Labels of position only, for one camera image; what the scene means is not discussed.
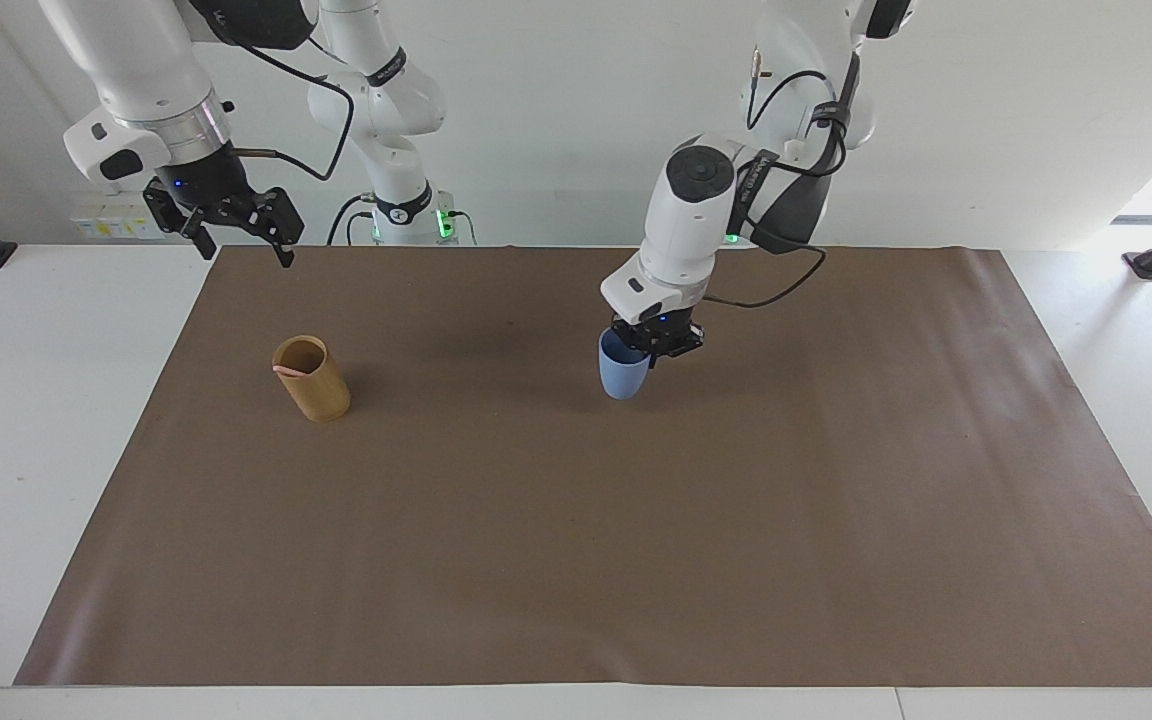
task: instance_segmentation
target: black band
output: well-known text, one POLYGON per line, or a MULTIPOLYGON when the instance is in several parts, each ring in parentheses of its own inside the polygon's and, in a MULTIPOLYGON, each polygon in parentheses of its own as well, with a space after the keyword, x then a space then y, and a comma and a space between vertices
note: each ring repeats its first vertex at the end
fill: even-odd
POLYGON ((758 219, 750 242, 772 255, 799 250, 812 242, 832 180, 804 176, 791 182, 758 219))
POLYGON ((755 197, 763 190, 763 183, 772 170, 772 164, 781 156, 771 150, 759 150, 745 176, 736 185, 736 202, 732 204, 732 219, 727 222, 727 234, 740 234, 745 227, 745 218, 755 205, 755 197))
POLYGON ((910 0, 878 0, 878 3, 874 3, 874 13, 869 15, 869 28, 865 28, 865 37, 886 40, 886 38, 900 32, 900 26, 905 23, 910 5, 910 0))
POLYGON ((434 188, 425 183, 425 191, 420 192, 416 200, 401 202, 394 205, 393 202, 381 200, 376 197, 376 209, 385 214, 385 219, 395 225, 410 225, 422 210, 429 209, 429 204, 434 199, 434 188))
POLYGON ((407 51, 399 47, 397 53, 394 53, 394 58, 385 63, 384 68, 376 70, 376 73, 367 76, 367 85, 372 88, 379 88, 385 85, 385 83, 397 77, 399 73, 407 68, 407 51))
POLYGON ((842 97, 838 99, 844 105, 847 111, 851 111, 851 104, 856 100, 856 88, 861 86, 861 54, 852 53, 851 62, 847 66, 847 78, 842 81, 842 97))
POLYGON ((812 122, 821 128, 838 124, 846 132, 846 128, 851 123, 851 108, 838 100, 819 104, 812 109, 812 122))

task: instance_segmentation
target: blue object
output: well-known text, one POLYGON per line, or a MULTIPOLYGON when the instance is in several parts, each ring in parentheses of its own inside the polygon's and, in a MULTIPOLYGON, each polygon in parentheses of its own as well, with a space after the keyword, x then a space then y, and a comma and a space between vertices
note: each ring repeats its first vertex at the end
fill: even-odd
POLYGON ((652 357, 634 350, 617 338, 612 328, 598 338, 598 374, 602 376, 602 388, 616 400, 634 397, 649 378, 652 357))

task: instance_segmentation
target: green light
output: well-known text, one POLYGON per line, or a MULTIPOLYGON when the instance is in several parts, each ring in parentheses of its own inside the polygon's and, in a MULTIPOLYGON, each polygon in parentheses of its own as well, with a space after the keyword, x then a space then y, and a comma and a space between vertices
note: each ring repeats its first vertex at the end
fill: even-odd
POLYGON ((438 213, 438 234, 444 236, 444 240, 456 234, 456 225, 452 223, 452 219, 447 217, 447 213, 444 213, 441 210, 435 210, 435 213, 438 213))

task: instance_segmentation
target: silver cylinder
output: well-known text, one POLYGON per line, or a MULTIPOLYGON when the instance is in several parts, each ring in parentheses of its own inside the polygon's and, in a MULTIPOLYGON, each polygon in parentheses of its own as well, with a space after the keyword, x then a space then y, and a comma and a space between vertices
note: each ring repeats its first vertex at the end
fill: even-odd
POLYGON ((217 91, 212 90, 196 105, 173 118, 161 120, 123 120, 120 124, 129 128, 147 129, 162 138, 172 150, 168 165, 184 165, 202 160, 229 142, 229 120, 220 106, 217 91))

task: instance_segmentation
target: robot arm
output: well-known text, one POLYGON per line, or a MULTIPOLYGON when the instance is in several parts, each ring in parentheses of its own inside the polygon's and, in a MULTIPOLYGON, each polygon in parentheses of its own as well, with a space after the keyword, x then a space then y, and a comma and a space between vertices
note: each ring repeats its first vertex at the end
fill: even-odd
POLYGON ((669 156, 643 247, 602 281, 616 313, 613 332, 626 346, 654 366, 704 343, 692 310, 723 243, 749 237, 783 253, 812 240, 829 176, 872 132, 867 113, 852 118, 861 43, 895 35, 911 14, 914 0, 767 0, 742 106, 770 149, 707 132, 669 156))
POLYGON ((101 105, 65 132, 84 176, 111 183, 154 170, 145 199, 164 232, 205 258, 204 223, 232 225, 274 247, 283 266, 305 229, 282 188, 256 192, 234 152, 227 106, 192 40, 296 47, 312 23, 301 0, 40 0, 52 29, 91 77, 101 105))
MULTIPOLYGON (((323 0, 320 22, 329 48, 353 68, 326 79, 349 92, 359 108, 349 141, 371 177, 376 237, 400 245, 448 241, 450 196, 429 182, 419 152, 407 139, 444 126, 444 91, 408 61, 384 0, 323 0)), ((339 99, 326 88, 310 88, 308 100, 323 127, 344 122, 339 99)))

